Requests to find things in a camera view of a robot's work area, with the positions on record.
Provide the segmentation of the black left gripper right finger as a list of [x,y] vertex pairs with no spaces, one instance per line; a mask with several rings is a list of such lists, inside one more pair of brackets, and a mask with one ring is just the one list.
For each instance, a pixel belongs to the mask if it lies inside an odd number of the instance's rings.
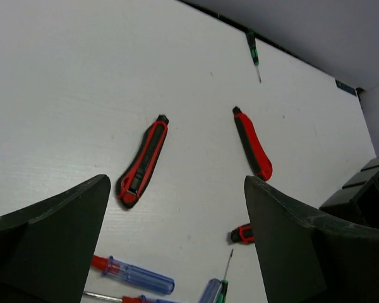
[[379,302],[379,229],[329,215],[265,181],[244,180],[269,302]]

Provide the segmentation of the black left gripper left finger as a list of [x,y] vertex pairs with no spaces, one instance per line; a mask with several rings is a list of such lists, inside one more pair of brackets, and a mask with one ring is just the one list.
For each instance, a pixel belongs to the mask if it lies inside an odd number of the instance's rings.
[[99,174],[0,216],[0,302],[80,302],[111,191]]

